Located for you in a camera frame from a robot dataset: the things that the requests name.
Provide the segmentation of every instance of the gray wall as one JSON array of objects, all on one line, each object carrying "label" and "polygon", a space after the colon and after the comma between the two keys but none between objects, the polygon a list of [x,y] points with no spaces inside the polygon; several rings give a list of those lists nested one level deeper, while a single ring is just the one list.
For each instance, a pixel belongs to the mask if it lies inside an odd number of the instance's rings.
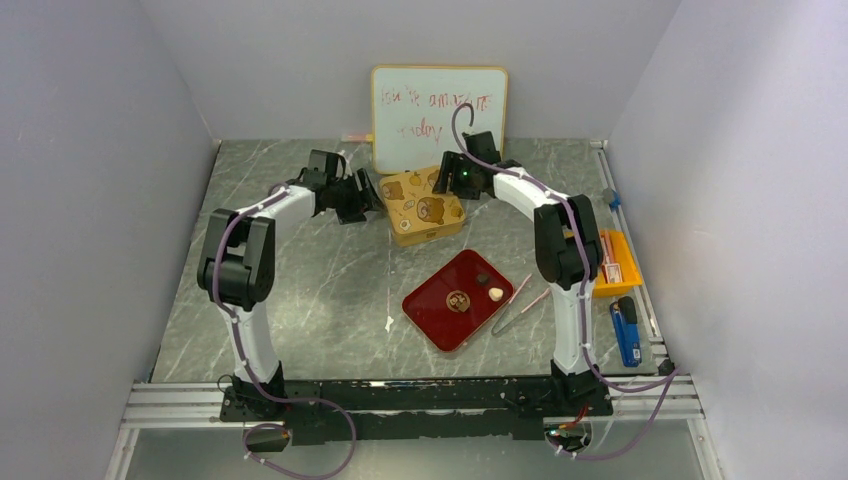
[{"label": "gray wall", "polygon": [[501,65],[506,133],[607,138],[679,0],[142,0],[218,138],[371,131],[371,68]]},{"label": "gray wall", "polygon": [[135,0],[0,0],[0,465],[102,478],[214,147]]},{"label": "gray wall", "polygon": [[848,468],[848,6],[684,1],[610,139],[728,479]]}]

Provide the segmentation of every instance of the blue lighter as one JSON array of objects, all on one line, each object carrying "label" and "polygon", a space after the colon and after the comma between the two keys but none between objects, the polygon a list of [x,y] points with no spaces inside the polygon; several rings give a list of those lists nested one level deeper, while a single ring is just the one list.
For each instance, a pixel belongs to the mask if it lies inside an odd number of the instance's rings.
[{"label": "blue lighter", "polygon": [[636,304],[630,297],[621,297],[610,304],[610,314],[622,363],[625,367],[638,367],[642,363],[642,346],[636,323]]}]

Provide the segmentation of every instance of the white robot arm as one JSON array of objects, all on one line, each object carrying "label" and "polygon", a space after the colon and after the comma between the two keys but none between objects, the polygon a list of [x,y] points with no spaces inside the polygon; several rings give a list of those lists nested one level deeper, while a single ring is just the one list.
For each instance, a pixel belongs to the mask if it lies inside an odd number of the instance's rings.
[{"label": "white robot arm", "polygon": [[[497,174],[493,177],[495,198],[502,200],[521,212],[531,222],[534,220],[536,208],[542,205],[557,205],[559,202],[551,196],[545,196],[538,188],[523,180],[527,172],[521,167],[509,170],[522,175],[516,177]],[[585,300],[592,298],[595,281],[591,280],[586,286]],[[565,374],[577,374],[589,370],[589,366],[580,354],[580,323],[578,317],[578,293],[576,286],[565,290],[556,282],[550,283],[551,297],[554,299],[554,326],[556,327],[556,346],[554,347],[554,364]],[[592,320],[588,317],[588,342],[592,342]]]},{"label": "white robot arm", "polygon": [[[278,203],[271,205],[255,215],[256,218],[269,218],[274,220],[275,235],[290,231],[298,223],[308,220],[315,215],[315,192],[299,186],[289,186],[289,194]],[[241,306],[233,305],[236,316],[239,318],[239,331],[244,347],[245,356],[253,373],[261,383],[267,384],[280,368],[280,360],[274,352],[271,343],[271,331],[268,324],[268,310],[265,302],[253,305],[250,311]],[[227,331],[232,342],[233,352],[237,351],[235,337],[233,336],[233,323],[230,314],[221,307],[218,311],[227,324]],[[235,356],[234,374],[239,379],[250,382],[250,376],[244,369],[244,365]]]}]

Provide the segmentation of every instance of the gray marble surface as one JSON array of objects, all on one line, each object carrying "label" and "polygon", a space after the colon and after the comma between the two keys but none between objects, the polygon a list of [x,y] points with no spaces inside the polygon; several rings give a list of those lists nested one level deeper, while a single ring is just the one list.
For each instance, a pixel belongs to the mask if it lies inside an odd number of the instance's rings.
[{"label": "gray marble surface", "polygon": [[[371,170],[368,144],[335,140],[227,141],[221,146],[168,327],[153,374],[155,382],[198,382],[233,371],[227,329],[206,292],[195,283],[208,215],[264,197],[275,182],[297,176],[311,149],[353,152],[354,168]],[[514,158],[551,188],[588,195],[598,227],[612,228],[601,200],[599,165],[585,140],[507,140]],[[376,184],[379,176],[372,173]],[[546,284],[535,267],[533,229],[511,206],[484,195],[464,201],[467,221],[459,234],[401,248],[385,215],[339,225],[333,213],[301,223],[277,237],[274,290],[267,300],[271,335],[291,379],[360,379],[541,374],[554,349],[553,306],[544,300],[497,337],[484,325],[466,345],[445,354],[404,315],[403,298],[464,248],[476,250],[514,285],[533,277],[510,313],[530,303]],[[607,308],[593,300],[598,363],[605,374],[654,374],[647,341],[642,366],[621,363]],[[389,324],[388,317],[393,319]],[[644,319],[641,335],[648,338]]]}]

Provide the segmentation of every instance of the red tray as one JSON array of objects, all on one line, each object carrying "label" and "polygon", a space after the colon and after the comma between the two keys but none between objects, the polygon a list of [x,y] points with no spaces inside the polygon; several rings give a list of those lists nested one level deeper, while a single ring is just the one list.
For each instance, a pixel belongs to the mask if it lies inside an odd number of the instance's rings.
[{"label": "red tray", "polygon": [[[480,274],[489,276],[487,284],[477,284]],[[503,290],[503,297],[492,301],[490,288]],[[463,250],[403,299],[403,311],[439,350],[452,352],[506,305],[512,293],[512,284],[495,267],[474,250]],[[449,307],[449,295],[470,300],[469,308],[461,312]]]}]

